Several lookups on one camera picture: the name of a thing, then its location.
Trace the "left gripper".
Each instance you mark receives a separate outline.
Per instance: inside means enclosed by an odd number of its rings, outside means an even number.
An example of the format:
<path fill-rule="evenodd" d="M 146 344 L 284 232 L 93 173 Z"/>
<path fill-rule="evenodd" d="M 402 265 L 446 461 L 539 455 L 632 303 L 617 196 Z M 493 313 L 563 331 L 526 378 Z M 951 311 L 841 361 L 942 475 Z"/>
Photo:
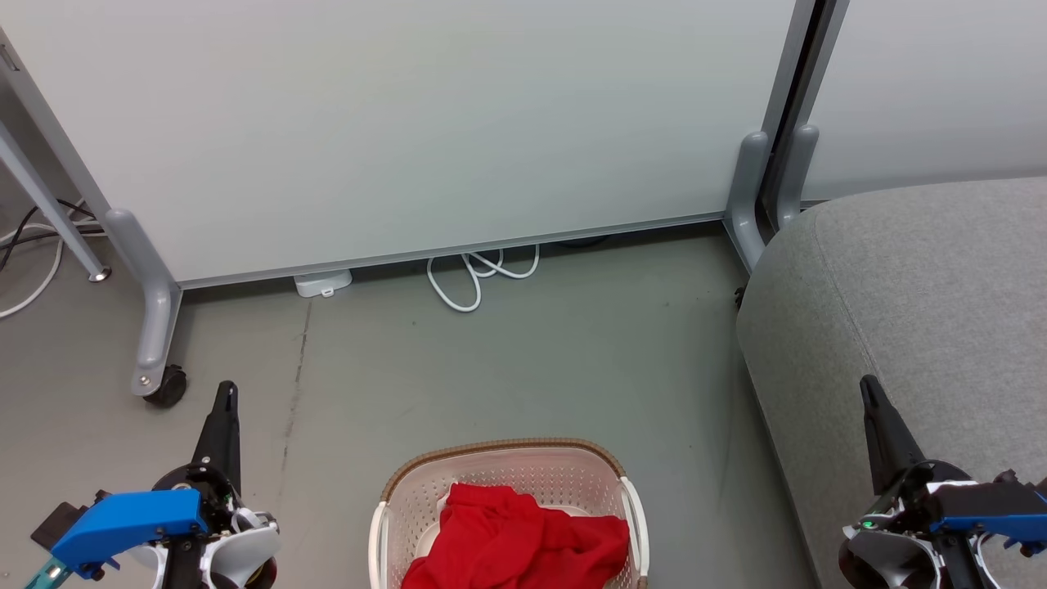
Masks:
<path fill-rule="evenodd" d="M 218 385 L 193 463 L 172 470 L 157 491 L 194 488 L 206 533 L 162 537 L 128 556 L 155 574 L 152 589 L 272 589 L 281 547 L 276 518 L 248 508 L 240 498 L 239 389 Z"/>

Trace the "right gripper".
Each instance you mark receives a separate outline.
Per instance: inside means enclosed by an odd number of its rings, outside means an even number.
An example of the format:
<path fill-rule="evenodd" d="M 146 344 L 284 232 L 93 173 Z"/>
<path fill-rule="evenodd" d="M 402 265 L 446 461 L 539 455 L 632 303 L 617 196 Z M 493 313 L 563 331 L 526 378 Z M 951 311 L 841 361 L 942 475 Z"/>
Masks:
<path fill-rule="evenodd" d="M 854 589 L 997 589 L 980 529 L 954 530 L 928 509 L 935 492 L 975 485 L 953 465 L 926 456 L 878 377 L 859 383 L 873 506 L 844 529 L 840 570 Z"/>

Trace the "red garment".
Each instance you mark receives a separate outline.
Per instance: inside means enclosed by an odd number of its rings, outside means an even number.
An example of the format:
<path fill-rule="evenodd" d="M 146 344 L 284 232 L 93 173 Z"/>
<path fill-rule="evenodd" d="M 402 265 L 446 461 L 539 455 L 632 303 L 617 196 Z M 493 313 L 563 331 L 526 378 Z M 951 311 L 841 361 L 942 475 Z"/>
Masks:
<path fill-rule="evenodd" d="M 604 589 L 631 551 L 624 519 L 573 517 L 509 486 L 450 486 L 440 533 L 401 589 Z"/>

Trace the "grey fabric sofa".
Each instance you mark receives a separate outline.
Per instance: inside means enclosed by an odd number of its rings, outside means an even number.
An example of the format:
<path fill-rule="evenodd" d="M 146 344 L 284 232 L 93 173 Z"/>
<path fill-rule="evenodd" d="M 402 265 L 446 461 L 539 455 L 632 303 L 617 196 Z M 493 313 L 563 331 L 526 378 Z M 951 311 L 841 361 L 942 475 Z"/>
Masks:
<path fill-rule="evenodd" d="M 843 527 L 874 502 L 859 383 L 928 458 L 1047 479 L 1047 178 L 819 204 L 759 258 L 740 349 L 818 589 L 850 589 Z"/>

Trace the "black caster wheel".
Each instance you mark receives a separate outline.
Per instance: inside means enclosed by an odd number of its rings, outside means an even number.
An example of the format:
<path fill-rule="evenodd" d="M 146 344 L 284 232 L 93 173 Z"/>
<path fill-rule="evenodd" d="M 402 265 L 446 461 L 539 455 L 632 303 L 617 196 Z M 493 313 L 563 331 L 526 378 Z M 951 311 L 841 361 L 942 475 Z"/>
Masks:
<path fill-rule="evenodd" d="M 160 386 L 153 393 L 143 398 L 151 406 L 169 409 L 177 405 L 186 394 L 188 379 L 182 366 L 171 364 L 164 367 Z"/>

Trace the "grey partition foot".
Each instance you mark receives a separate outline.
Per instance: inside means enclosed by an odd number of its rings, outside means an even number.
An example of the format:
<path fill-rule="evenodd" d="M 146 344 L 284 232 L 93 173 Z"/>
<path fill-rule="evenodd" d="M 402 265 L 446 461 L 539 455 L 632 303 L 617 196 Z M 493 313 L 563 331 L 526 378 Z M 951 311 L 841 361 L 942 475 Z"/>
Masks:
<path fill-rule="evenodd" d="M 820 130 L 816 124 L 802 124 L 793 130 L 775 202 L 778 230 L 802 212 L 802 191 L 819 137 Z"/>
<path fill-rule="evenodd" d="M 111 208 L 105 213 L 104 225 L 124 265 L 142 288 L 142 329 L 131 390 L 144 398 L 160 386 L 164 367 L 169 365 L 182 290 L 134 213 Z"/>
<path fill-rule="evenodd" d="M 764 240 L 757 227 L 757 198 L 770 156 L 766 132 L 744 137 L 733 172 L 723 227 L 747 272 L 751 272 L 764 250 Z"/>

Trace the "small white adapter box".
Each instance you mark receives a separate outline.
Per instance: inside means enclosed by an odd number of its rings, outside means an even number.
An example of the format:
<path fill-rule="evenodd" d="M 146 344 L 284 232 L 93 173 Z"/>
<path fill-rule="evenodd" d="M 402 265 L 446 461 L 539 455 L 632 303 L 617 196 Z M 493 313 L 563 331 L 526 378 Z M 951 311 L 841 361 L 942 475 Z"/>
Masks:
<path fill-rule="evenodd" d="M 302 273 L 293 276 L 293 284 L 299 297 L 311 299 L 315 297 L 330 298 L 338 290 L 343 290 L 353 282 L 350 269 L 343 271 Z"/>

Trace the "grey metal table leg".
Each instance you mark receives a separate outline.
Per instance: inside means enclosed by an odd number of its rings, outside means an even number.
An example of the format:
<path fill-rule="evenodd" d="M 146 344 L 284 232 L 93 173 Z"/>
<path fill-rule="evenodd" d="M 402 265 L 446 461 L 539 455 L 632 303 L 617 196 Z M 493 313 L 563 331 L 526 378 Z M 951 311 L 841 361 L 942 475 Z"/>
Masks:
<path fill-rule="evenodd" d="M 29 157 L 16 144 L 15 138 L 3 122 L 0 122 L 0 161 L 12 172 L 20 187 L 29 194 L 38 211 L 55 228 L 57 235 L 62 237 L 71 253 L 86 269 L 88 280 L 97 284 L 109 278 L 111 268 L 101 264 L 77 227 L 62 209 L 59 200 L 38 175 Z"/>

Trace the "white perforated laundry basket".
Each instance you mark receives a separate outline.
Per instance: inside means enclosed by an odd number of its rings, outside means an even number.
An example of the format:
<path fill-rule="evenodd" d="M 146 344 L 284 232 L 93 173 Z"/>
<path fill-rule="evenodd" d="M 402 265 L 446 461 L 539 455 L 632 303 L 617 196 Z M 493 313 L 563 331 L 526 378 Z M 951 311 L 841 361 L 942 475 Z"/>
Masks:
<path fill-rule="evenodd" d="M 399 589 L 413 560 L 429 554 L 440 533 L 440 512 L 455 483 L 510 486 L 539 506 L 573 517 L 624 519 L 631 554 L 604 589 L 650 589 L 649 533 L 639 493 L 610 452 L 578 438 L 456 445 L 405 462 L 389 477 L 371 517 L 371 589 Z"/>

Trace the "narrow white partition panel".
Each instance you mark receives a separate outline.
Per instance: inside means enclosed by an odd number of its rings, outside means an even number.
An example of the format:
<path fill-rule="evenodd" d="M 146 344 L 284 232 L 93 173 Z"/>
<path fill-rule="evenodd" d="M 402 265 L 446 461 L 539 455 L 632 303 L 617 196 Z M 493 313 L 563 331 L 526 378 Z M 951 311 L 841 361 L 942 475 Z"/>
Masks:
<path fill-rule="evenodd" d="M 848 0 L 804 200 L 1047 176 L 1047 0 Z"/>

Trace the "large white partition panel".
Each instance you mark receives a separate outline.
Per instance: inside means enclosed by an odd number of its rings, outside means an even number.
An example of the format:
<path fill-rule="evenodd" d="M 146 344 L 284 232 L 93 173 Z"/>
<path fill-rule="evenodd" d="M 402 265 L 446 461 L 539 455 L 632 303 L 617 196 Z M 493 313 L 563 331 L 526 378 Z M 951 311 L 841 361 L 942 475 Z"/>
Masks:
<path fill-rule="evenodd" d="M 797 4 L 0 0 L 0 30 L 204 286 L 721 216 Z"/>

